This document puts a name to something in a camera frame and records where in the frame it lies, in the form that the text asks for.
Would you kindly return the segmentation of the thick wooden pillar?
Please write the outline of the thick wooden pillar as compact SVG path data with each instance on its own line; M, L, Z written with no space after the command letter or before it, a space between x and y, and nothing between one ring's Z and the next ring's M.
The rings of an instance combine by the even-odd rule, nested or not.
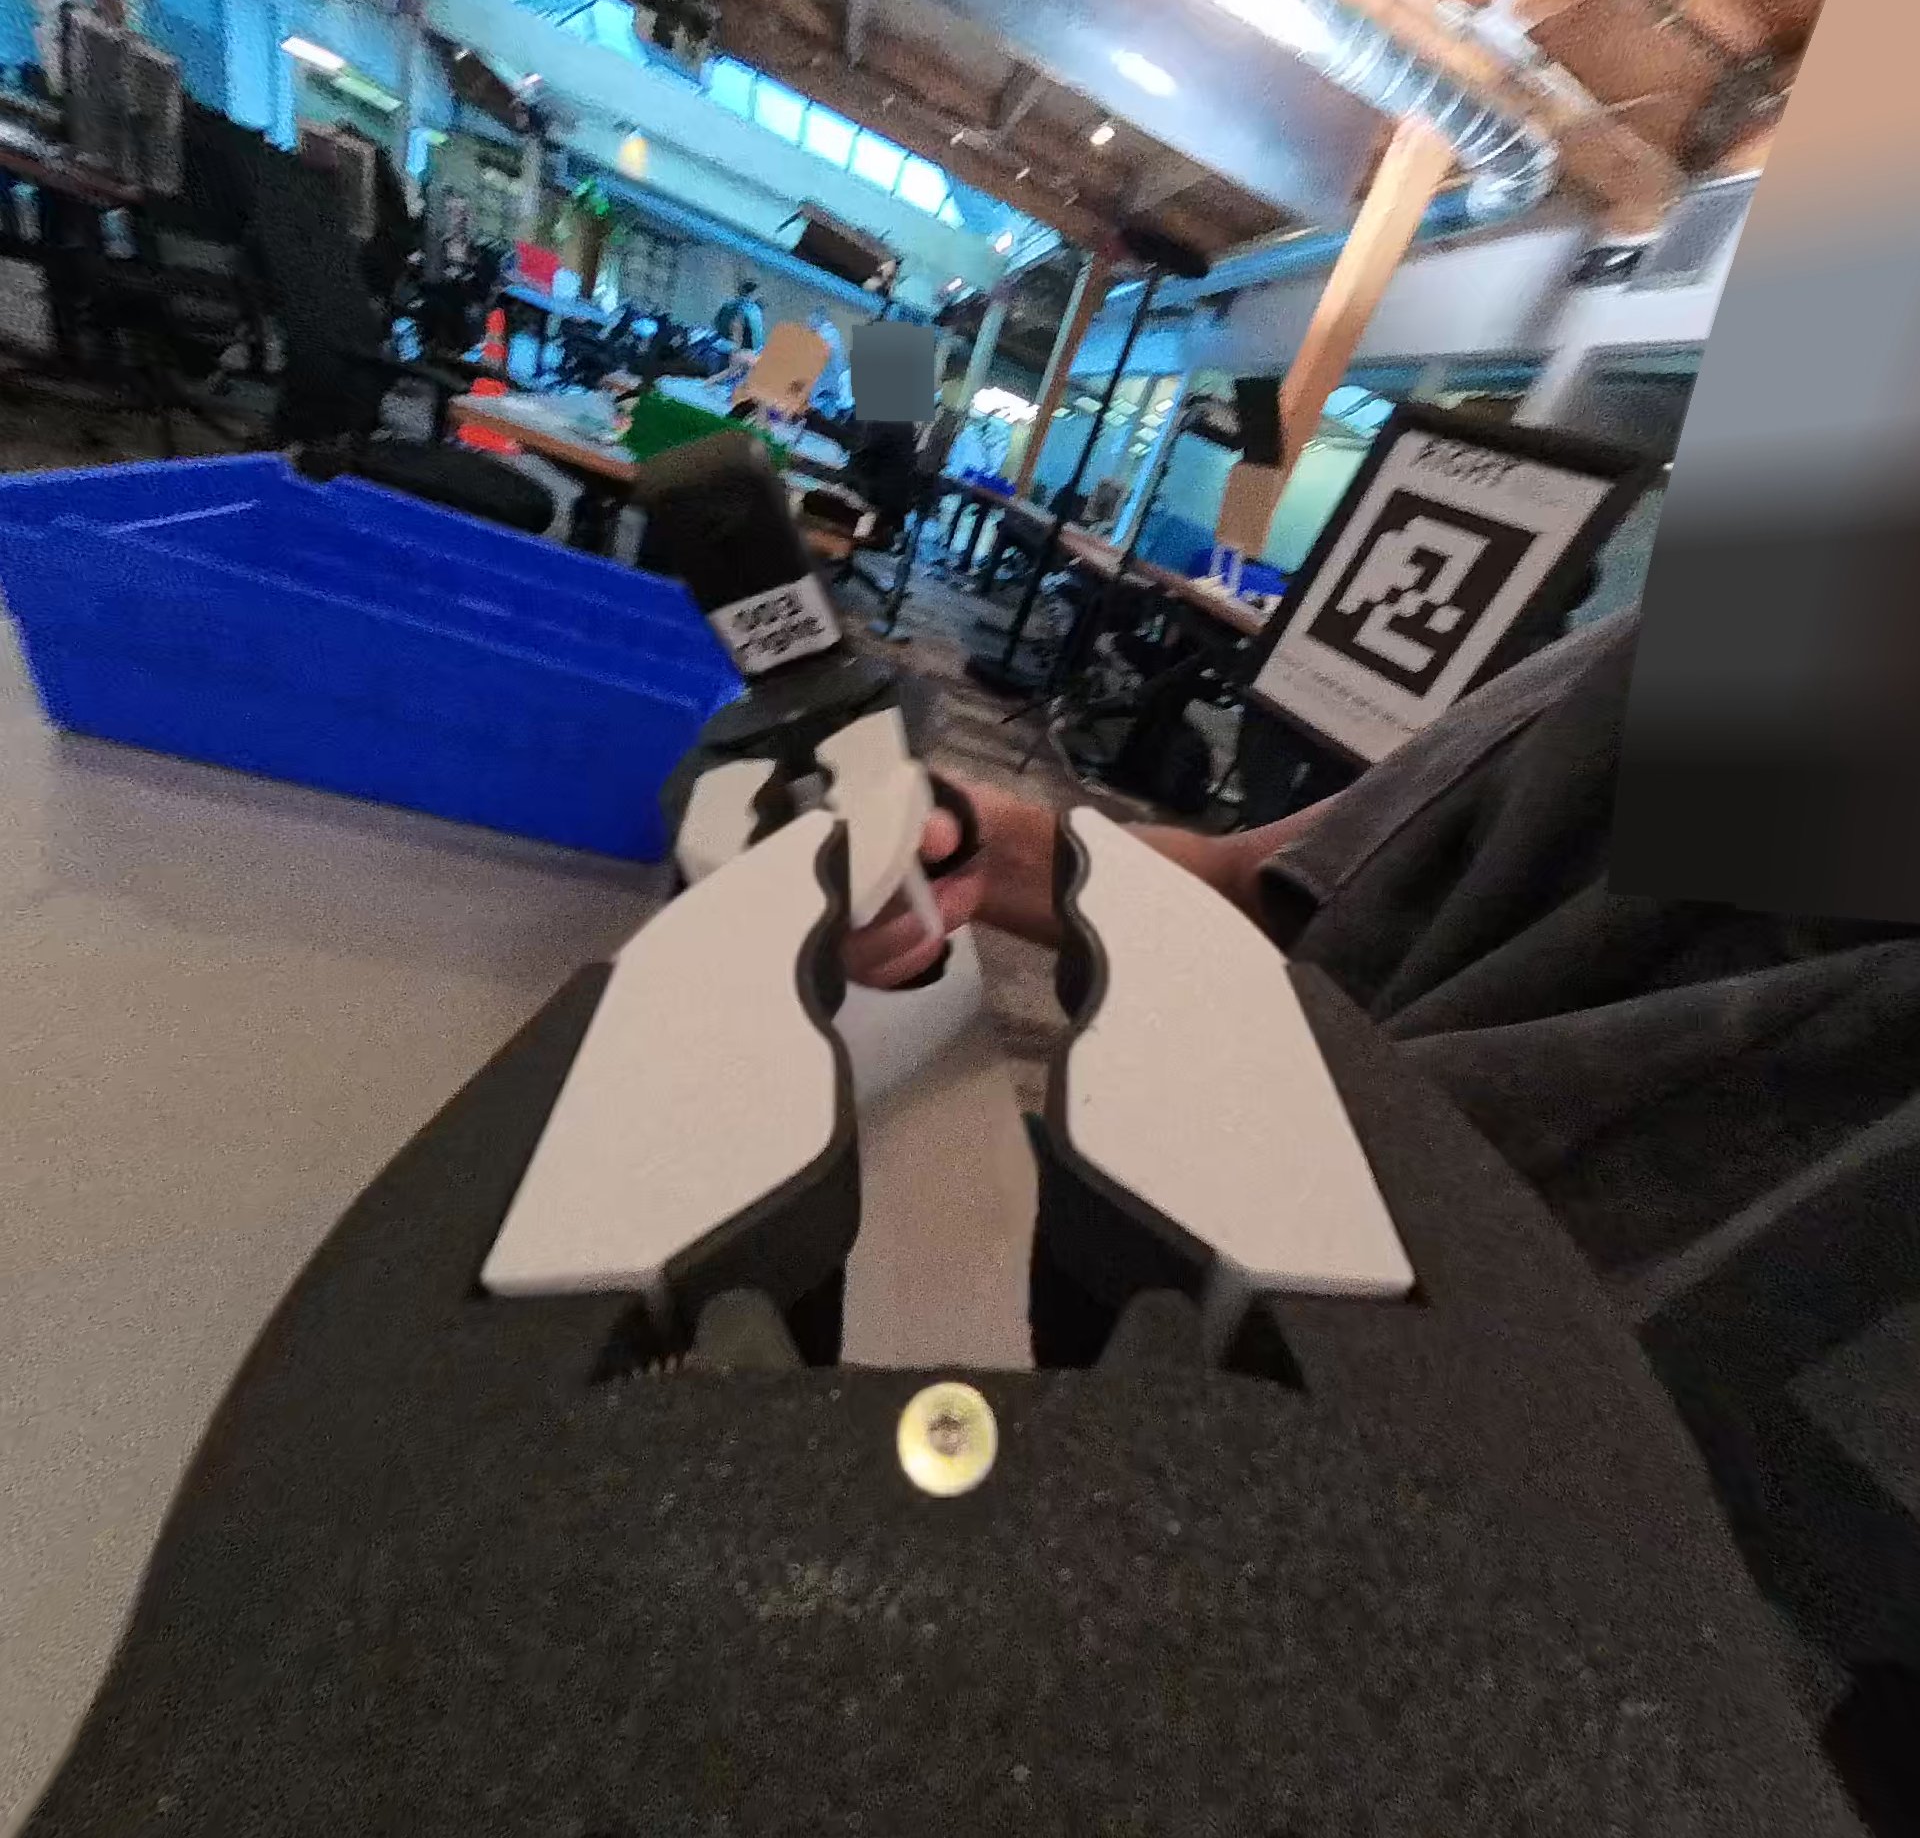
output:
M1343 384L1359 340L1451 174L1453 148L1427 120L1407 116L1395 126L1283 374L1277 420L1285 484L1319 432L1327 398Z

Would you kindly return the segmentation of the thin wooden pillar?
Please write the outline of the thin wooden pillar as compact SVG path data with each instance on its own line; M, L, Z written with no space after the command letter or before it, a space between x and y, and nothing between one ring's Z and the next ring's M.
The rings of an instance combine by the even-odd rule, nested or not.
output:
M1036 400L1036 414L1028 428L1028 440L1018 466L1012 470L1014 492L1020 498L1026 496L1036 482L1054 418L1068 394L1072 372L1084 340L1092 330L1092 322L1112 290L1116 266L1118 254L1112 248L1104 248L1088 256L1074 280L1074 290L1068 298L1046 362L1044 382Z

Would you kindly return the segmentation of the tan board stand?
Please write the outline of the tan board stand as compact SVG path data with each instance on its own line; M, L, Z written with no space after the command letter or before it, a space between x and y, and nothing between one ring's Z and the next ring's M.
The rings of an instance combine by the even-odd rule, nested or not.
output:
M1277 466L1235 462L1213 530L1213 575L1235 577L1243 566L1261 560L1283 494L1283 478Z
M732 414L802 422L828 362L828 338L806 324L780 322L736 382Z

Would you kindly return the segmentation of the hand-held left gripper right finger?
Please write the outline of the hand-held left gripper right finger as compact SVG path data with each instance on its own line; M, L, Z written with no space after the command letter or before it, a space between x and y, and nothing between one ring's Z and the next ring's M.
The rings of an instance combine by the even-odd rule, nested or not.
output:
M1261 1368L1281 1300L1415 1302L1283 955L1092 809L1060 821L1052 881L1066 1030L1034 1130L1036 1360L1098 1364L1149 1296L1191 1310L1217 1368Z

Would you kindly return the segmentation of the black studio light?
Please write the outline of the black studio light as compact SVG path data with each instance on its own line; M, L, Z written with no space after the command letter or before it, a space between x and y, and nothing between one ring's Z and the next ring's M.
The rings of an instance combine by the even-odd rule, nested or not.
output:
M874 234L838 220L818 204L798 206L782 224L790 256L810 270L876 296L888 296L898 278L898 254Z

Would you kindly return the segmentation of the person's right hand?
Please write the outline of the person's right hand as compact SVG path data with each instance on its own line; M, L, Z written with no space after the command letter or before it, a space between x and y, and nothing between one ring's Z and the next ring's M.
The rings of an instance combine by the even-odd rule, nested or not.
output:
M1042 951L1060 941L1054 909L1056 815L994 787L934 781L962 799L974 821L974 851L952 873L928 881L926 909L892 901L868 927L848 933L842 965L848 985L902 991L942 961L948 943L974 925Z

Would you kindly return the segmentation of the black disc floor lamp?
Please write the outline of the black disc floor lamp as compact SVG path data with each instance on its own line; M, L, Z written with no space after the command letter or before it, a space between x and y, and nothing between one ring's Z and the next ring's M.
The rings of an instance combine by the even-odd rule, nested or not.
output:
M1000 651L996 653L974 653L970 651L964 665L964 675L980 689L994 693L996 697L1012 699L1016 695L1030 699L1036 691L1038 679L1020 673L1020 653L1028 639L1028 627L1032 623L1036 603L1040 599L1046 579L1056 569L1056 560L1062 556L1064 530L1078 522L1080 512L1088 504L1090 488L1088 474L1094 456L1098 454L1100 440L1106 432L1108 418L1114 412L1116 396L1124 384L1130 360L1135 352L1139 334L1153 310L1153 302L1161 284L1167 278L1195 282L1209 266L1203 252L1195 250L1191 244L1181 242L1167 232L1135 222L1122 230L1124 254L1128 264L1139 268L1139 298L1134 314L1128 322L1122 346L1110 368L1110 376L1100 394L1098 410L1094 412L1090 434L1080 450L1078 462L1072 470L1072 478L1048 510L1048 526L1044 540L1032 560L1030 571L1024 579L1020 601L1000 635Z

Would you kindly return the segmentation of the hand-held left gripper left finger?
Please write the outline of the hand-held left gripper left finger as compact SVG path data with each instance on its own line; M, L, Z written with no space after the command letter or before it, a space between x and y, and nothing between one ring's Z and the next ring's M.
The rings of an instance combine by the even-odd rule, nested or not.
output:
M732 1294L826 1312L860 1228L848 903L848 833L808 813L625 943L477 1272L489 1298L621 1298L656 1344Z

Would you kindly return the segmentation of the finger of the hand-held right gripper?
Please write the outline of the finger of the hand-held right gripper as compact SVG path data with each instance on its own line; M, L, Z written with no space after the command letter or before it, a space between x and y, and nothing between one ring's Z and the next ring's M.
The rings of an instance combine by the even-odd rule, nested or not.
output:
M902 713L882 707L828 733L814 747L814 767L822 805L844 833L848 927L864 931L902 901L942 957L946 933L922 863L936 805Z
M682 887L700 885L754 843L770 789L780 791L780 767L770 757L732 757L696 775L676 835Z

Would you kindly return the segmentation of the black framed marker sign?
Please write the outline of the black framed marker sign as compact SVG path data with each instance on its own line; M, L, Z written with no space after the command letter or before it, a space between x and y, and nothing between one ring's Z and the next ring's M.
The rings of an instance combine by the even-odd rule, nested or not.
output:
M1381 763L1553 639L1650 482L1618 444L1393 404L1249 651L1241 709Z

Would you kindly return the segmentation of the brown wooden table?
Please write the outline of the brown wooden table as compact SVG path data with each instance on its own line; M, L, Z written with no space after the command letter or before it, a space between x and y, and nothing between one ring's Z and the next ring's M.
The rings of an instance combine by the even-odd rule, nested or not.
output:
M617 444L621 400L591 408L583 394L567 400L545 392L469 392L447 402L447 424L461 438L481 436L567 472L579 490L567 542L583 554L623 556L621 524L635 504L635 476L643 462L631 460ZM798 438L768 432L786 446L784 474L824 484L842 480L846 452L838 444L810 432Z
M1068 566L1102 583L1130 585L1143 593L1155 593L1171 603L1183 603L1223 627L1227 633L1251 641L1263 633L1277 605L1255 603L1231 595L1223 585L1207 579L1191 579L1169 567L1122 556L1114 544L1076 524L1054 526L1054 514L1030 502L1004 498L994 488L978 482L964 482L940 476L938 494L976 510L982 530L998 522L1006 534L1034 534L1046 544L1058 534L1058 552Z

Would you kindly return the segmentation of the black office chair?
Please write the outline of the black office chair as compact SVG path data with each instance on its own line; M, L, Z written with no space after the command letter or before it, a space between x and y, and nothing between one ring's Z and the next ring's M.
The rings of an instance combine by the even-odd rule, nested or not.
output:
M355 480L541 538L555 502L495 456L381 426L401 370L391 320L323 172L267 148L253 172L243 244L279 342L273 442L317 484Z

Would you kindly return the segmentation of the green crate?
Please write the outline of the green crate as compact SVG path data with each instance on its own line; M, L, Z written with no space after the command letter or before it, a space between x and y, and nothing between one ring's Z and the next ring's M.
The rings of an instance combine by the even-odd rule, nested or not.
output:
M635 462L655 460L716 434L744 434L766 452L774 470L782 472L788 464L786 446L766 430L752 404L736 416L720 414L670 396L658 386L641 386L621 402L621 414L617 444Z

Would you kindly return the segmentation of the grey desk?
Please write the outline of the grey desk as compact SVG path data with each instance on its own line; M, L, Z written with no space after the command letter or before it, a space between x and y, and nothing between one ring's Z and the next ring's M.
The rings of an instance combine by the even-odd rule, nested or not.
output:
M668 875L62 737L4 627L4 1835L285 1288Z

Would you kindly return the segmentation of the silver spiral air duct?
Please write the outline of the silver spiral air duct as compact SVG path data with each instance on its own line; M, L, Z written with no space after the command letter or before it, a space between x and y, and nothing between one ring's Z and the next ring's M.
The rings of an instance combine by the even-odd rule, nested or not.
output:
M1451 152L1469 220L1493 224L1539 210L1561 180L1561 150L1527 108L1501 103L1497 81L1469 79L1461 57L1417 43L1421 25L1473 25L1443 0L1201 0L1235 27L1299 61L1319 81L1391 122L1417 120Z

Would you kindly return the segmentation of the blue plastic bin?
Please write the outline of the blue plastic bin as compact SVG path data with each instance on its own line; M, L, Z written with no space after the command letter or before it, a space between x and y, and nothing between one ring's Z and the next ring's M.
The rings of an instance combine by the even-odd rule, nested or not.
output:
M62 733L655 863L742 679L684 585L273 456L8 476Z

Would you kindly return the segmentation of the black framed panel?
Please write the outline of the black framed panel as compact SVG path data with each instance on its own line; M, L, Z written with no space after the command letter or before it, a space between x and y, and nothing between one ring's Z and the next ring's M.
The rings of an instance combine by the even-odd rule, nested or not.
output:
M181 184L177 61L80 5L60 13L64 124L74 162L134 194Z

